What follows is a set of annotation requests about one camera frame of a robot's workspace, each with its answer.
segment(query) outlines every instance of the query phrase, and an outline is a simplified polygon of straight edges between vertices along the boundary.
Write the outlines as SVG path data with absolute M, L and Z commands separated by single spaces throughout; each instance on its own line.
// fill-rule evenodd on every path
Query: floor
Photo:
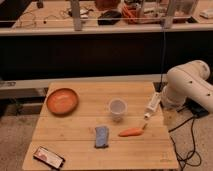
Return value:
M 180 113 L 164 112 L 165 124 L 169 129 L 192 116 L 191 112 L 184 110 Z M 0 119 L 0 170 L 21 171 L 25 153 L 29 146 L 38 114 L 2 116 Z M 212 171 L 213 170 L 213 143 L 212 132 L 213 115 L 195 121 L 194 133 L 197 151 L 202 156 L 202 165 L 197 168 L 186 166 L 185 171 Z M 190 123 L 181 127 L 172 137 L 177 143 L 177 149 L 182 155 L 192 149 Z M 195 156 L 191 163 L 196 163 Z

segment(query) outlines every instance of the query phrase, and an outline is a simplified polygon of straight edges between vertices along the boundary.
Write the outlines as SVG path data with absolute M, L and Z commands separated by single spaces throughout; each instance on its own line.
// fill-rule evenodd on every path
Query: cable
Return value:
M 43 23 L 46 24 L 47 23 L 47 19 L 49 19 L 49 18 L 55 18 L 57 20 L 60 20 L 60 18 L 55 16 L 55 15 L 48 15 L 47 17 L 43 18 L 43 20 L 44 20 Z
M 192 120 L 192 119 L 194 119 L 194 118 L 195 118 L 195 117 L 192 116 L 191 118 L 185 120 L 185 121 L 184 121 L 183 123 L 181 123 L 180 125 L 178 125 L 178 126 L 176 126 L 175 128 L 172 128 L 171 130 L 169 130 L 169 133 L 175 131 L 176 129 L 178 129 L 178 128 L 180 128 L 181 126 L 185 125 L 187 122 L 189 122 L 190 120 Z
M 166 32 L 165 28 L 163 26 L 163 52 L 162 52 L 162 58 L 161 58 L 161 72 L 160 72 L 160 83 L 158 86 L 158 92 L 161 91 L 162 84 L 163 84 L 163 72 L 164 72 L 164 65 L 165 65 L 165 58 L 166 58 Z
M 195 120 L 196 120 L 196 117 L 195 117 L 195 116 L 190 117 L 189 119 L 187 119 L 186 121 L 184 121 L 183 123 L 181 123 L 180 125 L 178 125 L 177 127 L 173 128 L 173 129 L 171 129 L 171 130 L 169 130 L 169 132 L 171 133 L 171 132 L 177 130 L 177 129 L 180 128 L 181 126 L 183 126 L 183 125 L 185 125 L 186 123 L 188 123 L 190 120 L 192 120 L 192 124 L 191 124 L 191 129 L 190 129 L 190 130 L 191 130 L 191 136 L 192 136 L 193 149 L 190 150 L 190 151 L 187 153 L 187 155 L 186 155 L 185 158 L 183 158 L 183 157 L 177 152 L 176 143 L 175 143 L 174 139 L 171 137 L 171 140 L 172 140 L 173 146 L 174 146 L 174 150 L 175 150 L 175 154 L 176 154 L 176 156 L 177 156 L 177 160 L 178 160 L 178 163 L 179 163 L 179 165 L 180 165 L 181 171 L 184 170 L 184 168 L 186 167 L 186 165 L 189 165 L 189 166 L 191 166 L 191 167 L 198 167 L 198 166 L 200 166 L 200 165 L 202 164 L 202 158 L 201 158 L 200 154 L 196 151 L 196 143 L 195 143 L 195 137 L 194 137 L 194 131 L 193 131 L 193 129 L 194 129 L 194 122 L 195 122 Z M 196 164 L 189 163 L 189 160 L 190 160 L 192 157 L 194 157 L 195 154 L 198 156 L 199 162 L 196 163 Z
M 31 16 L 32 16 L 32 19 L 30 19 L 30 20 L 22 20 L 21 18 L 22 18 L 23 16 L 25 16 L 25 15 L 31 15 Z M 18 20 L 19 20 L 19 22 L 20 22 L 20 25 L 17 26 L 17 27 L 20 27 L 20 28 L 23 28 L 23 27 L 30 27 L 30 26 L 36 27 L 36 15 L 35 15 L 34 13 L 32 13 L 31 11 L 23 13 L 22 16 L 21 16 Z M 23 25 L 23 23 L 26 22 L 26 21 L 32 21 L 33 23 L 27 24 L 27 25 Z

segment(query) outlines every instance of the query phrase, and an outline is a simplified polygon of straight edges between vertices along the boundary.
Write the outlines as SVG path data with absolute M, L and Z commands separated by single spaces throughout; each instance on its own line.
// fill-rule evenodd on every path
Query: wooden bowl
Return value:
M 78 95 L 69 88 L 55 90 L 47 97 L 47 108 L 55 115 L 66 115 L 78 105 Z

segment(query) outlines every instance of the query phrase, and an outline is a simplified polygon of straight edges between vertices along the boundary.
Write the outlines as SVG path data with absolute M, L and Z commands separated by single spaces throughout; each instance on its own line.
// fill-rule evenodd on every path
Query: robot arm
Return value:
M 213 113 L 213 86 L 206 82 L 209 66 L 200 60 L 176 66 L 167 73 L 168 84 L 161 94 L 164 107 L 181 107 L 190 98 Z

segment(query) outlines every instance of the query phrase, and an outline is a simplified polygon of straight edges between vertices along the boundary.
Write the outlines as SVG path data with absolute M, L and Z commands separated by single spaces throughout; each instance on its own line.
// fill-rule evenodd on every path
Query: white cup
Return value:
M 123 119 L 123 116 L 127 111 L 127 104 L 122 99 L 113 99 L 109 103 L 109 111 L 112 115 L 113 121 L 119 122 Z

